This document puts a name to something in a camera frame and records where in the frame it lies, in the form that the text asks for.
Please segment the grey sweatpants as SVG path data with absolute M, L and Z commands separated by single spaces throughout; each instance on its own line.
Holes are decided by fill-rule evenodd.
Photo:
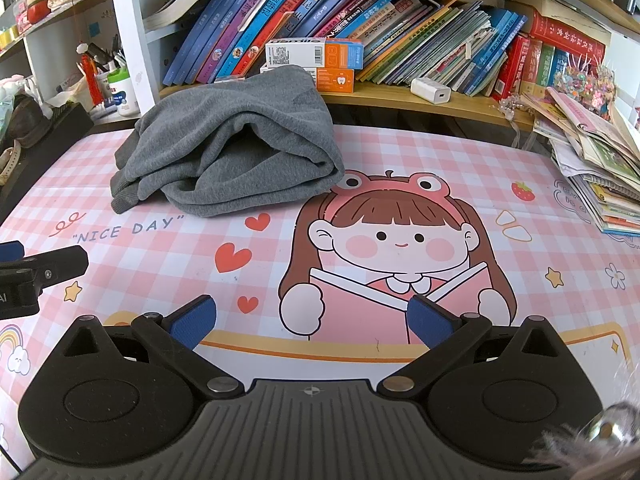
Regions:
M 345 173 L 326 103 L 295 65 L 162 99 L 137 121 L 115 164 L 116 214 L 160 193 L 202 218 L 308 200 Z

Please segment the pink cartoon desk mat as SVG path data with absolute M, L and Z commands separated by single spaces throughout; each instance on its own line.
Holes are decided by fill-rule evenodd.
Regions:
M 1 326 L 3 478 L 30 463 L 17 405 L 79 315 L 125 324 L 200 295 L 217 306 L 200 353 L 243 382 L 379 380 L 420 356 L 408 300 L 498 324 L 548 318 L 604 404 L 639 396 L 639 242 L 599 231 L 547 157 L 420 132 L 340 127 L 332 192 L 213 219 L 163 197 L 111 207 L 117 131 L 63 155 L 3 223 L 28 254 L 80 245 L 87 272 Z

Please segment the white jar green lid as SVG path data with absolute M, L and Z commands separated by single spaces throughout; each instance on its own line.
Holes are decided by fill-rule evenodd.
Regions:
M 126 67 L 119 67 L 107 75 L 108 88 L 122 117 L 136 116 L 140 112 L 134 85 Z

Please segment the red bottle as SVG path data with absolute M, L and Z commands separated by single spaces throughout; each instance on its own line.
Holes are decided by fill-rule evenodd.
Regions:
M 98 106 L 103 102 L 103 96 L 96 80 L 96 66 L 88 51 L 88 44 L 78 44 L 76 52 L 80 56 L 80 66 L 85 74 L 87 86 L 94 106 Z

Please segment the wooden bookshelf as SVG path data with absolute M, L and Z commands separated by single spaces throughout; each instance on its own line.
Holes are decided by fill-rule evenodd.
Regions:
M 489 96 L 466 96 L 463 93 L 452 92 L 447 103 L 433 104 L 415 96 L 407 87 L 371 84 L 370 82 L 356 82 L 354 92 L 322 92 L 321 95 L 326 104 L 411 110 L 412 112 L 467 119 L 500 127 L 510 127 L 511 125 L 504 117 L 503 112 L 498 109 L 498 102 Z

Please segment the stack of magazines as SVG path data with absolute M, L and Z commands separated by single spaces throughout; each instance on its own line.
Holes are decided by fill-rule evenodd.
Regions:
M 542 99 L 522 94 L 535 113 L 534 131 L 598 229 L 639 234 L 639 138 L 553 88 Z

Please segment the white power adapter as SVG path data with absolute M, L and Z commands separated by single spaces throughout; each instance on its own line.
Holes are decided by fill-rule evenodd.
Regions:
M 451 89 L 430 78 L 414 78 L 410 84 L 410 91 L 415 96 L 434 105 L 445 104 L 450 101 Z

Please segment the lower orange white box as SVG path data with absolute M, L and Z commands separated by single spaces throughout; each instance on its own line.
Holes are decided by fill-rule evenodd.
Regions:
M 352 93 L 355 71 L 350 68 L 304 67 L 319 92 Z

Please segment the orange white box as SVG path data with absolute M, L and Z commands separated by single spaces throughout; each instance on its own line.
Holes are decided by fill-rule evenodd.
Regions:
M 350 68 L 304 67 L 319 92 L 352 93 L 355 71 Z
M 265 47 L 266 65 L 276 68 L 296 65 L 305 68 L 363 69 L 363 44 L 340 38 L 281 38 Z

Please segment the red dictionary books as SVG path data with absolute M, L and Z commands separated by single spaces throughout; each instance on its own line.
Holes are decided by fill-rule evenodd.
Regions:
M 524 15 L 525 23 L 506 49 L 506 62 L 491 92 L 496 101 L 515 93 L 543 99 L 555 77 L 570 66 L 584 66 L 590 75 L 604 60 L 611 35 L 600 27 L 594 29 L 593 37 L 540 14 L 533 6 L 508 1 L 506 8 Z

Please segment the upper orange white box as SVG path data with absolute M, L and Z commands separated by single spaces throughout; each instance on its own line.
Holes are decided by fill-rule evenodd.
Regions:
M 340 38 L 281 38 L 265 47 L 266 65 L 276 68 L 296 65 L 305 68 L 363 69 L 363 44 Z

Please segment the row of leaning books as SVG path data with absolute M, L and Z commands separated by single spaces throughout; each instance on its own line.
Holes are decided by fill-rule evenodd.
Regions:
M 168 62 L 162 84 L 213 84 L 274 70 L 268 41 L 340 38 L 362 42 L 358 81 L 410 86 L 426 77 L 455 92 L 491 92 L 525 16 L 458 0 L 171 0 L 144 22 L 149 30 L 195 21 Z

